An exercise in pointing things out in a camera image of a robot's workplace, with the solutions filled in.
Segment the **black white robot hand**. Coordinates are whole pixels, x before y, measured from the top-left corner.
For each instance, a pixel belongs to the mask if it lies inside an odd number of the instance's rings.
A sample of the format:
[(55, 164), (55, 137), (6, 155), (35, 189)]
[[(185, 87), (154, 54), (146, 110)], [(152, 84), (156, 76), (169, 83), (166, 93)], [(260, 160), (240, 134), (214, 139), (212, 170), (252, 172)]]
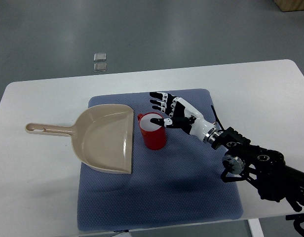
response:
[(185, 99), (165, 92), (150, 92), (152, 108), (168, 115), (167, 118), (152, 118), (150, 122), (166, 128), (181, 129), (200, 141), (209, 142), (218, 132), (217, 127), (205, 120), (203, 114)]

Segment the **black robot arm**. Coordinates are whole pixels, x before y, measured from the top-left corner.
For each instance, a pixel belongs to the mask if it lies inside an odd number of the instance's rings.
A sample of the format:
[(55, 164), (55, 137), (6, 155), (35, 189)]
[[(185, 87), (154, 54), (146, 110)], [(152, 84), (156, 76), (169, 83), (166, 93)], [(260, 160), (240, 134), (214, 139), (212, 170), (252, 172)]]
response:
[(251, 141), (232, 127), (214, 127), (205, 137), (213, 149), (227, 149), (222, 163), (223, 182), (247, 181), (258, 191), (262, 200), (280, 202), (286, 199), (295, 211), (287, 215), (295, 230), (304, 237), (304, 173), (286, 165), (284, 155), (252, 145)]

